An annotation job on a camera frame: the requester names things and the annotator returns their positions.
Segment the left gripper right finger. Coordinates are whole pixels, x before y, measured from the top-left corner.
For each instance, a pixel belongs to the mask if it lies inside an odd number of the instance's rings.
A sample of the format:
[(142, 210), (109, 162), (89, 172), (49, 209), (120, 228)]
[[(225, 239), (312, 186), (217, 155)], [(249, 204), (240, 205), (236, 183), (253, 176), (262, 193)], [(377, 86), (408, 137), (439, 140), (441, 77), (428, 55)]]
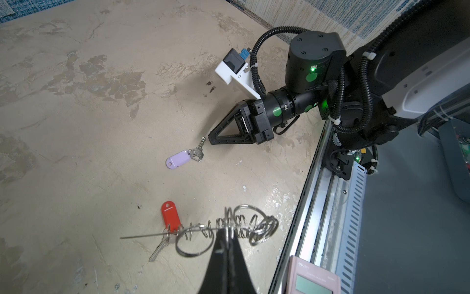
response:
[(228, 239), (227, 293), (256, 293), (240, 243), (235, 234)]

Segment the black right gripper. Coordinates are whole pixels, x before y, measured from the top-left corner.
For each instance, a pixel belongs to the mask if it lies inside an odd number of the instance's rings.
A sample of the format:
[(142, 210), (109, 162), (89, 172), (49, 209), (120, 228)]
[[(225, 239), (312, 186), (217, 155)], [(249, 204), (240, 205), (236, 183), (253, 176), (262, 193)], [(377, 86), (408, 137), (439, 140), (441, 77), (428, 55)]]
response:
[(262, 144), (274, 138), (266, 108), (261, 99), (237, 103), (209, 133), (212, 145)]

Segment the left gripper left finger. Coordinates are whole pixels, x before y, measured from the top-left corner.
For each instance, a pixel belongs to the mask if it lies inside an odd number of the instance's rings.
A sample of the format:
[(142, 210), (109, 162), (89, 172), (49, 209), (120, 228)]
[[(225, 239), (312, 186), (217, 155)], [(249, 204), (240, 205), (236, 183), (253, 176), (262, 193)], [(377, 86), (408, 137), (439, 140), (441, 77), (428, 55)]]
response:
[(209, 264), (204, 275), (199, 294), (228, 294), (228, 253), (229, 246), (226, 240), (225, 230), (219, 230), (216, 234), (214, 247), (209, 259)]

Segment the key with red tag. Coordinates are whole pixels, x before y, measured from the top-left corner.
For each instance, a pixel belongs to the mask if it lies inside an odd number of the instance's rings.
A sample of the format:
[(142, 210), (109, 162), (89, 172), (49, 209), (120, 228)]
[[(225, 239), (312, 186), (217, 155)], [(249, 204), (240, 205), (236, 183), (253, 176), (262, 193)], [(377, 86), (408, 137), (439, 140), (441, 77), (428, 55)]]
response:
[(171, 243), (172, 237), (177, 235), (182, 225), (174, 202), (165, 202), (161, 207), (161, 212), (165, 224), (165, 228), (163, 230), (164, 235), (160, 244), (149, 257), (148, 262), (154, 262), (157, 259), (158, 255)]

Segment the key with purple tag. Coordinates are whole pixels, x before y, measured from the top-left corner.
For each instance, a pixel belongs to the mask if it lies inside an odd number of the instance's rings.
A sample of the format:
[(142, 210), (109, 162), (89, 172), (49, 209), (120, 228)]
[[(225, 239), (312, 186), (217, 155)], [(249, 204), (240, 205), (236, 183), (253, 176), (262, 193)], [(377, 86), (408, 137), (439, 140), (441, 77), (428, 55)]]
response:
[(188, 163), (191, 159), (197, 162), (201, 162), (204, 158), (203, 145), (206, 141), (206, 137), (202, 137), (199, 145), (193, 149), (183, 150), (166, 160), (166, 166), (169, 169), (176, 169), (181, 165)]

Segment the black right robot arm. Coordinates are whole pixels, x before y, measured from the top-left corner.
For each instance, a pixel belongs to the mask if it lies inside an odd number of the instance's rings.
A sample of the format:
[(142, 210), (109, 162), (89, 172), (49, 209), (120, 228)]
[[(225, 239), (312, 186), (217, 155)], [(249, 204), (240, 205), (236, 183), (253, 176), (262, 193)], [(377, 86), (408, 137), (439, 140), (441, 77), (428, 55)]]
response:
[[(257, 57), (278, 34), (293, 35), (285, 85), (267, 91)], [(249, 53), (230, 50), (216, 71), (248, 98), (209, 133), (212, 145), (268, 142), (318, 108), (332, 127), (323, 167), (348, 180), (359, 150), (377, 149), (442, 100), (469, 93), (470, 4), (419, 1), (352, 54), (337, 33), (279, 26)]]

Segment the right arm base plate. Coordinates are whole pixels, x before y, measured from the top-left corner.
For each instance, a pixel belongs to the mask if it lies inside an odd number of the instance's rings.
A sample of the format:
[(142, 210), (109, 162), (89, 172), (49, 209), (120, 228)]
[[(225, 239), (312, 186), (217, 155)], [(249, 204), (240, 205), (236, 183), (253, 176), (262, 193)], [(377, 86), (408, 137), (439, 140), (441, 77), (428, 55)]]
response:
[(359, 164), (366, 175), (373, 175), (378, 167), (378, 147), (372, 145), (356, 151), (334, 150), (325, 161), (327, 168), (339, 178), (349, 180), (354, 163)]

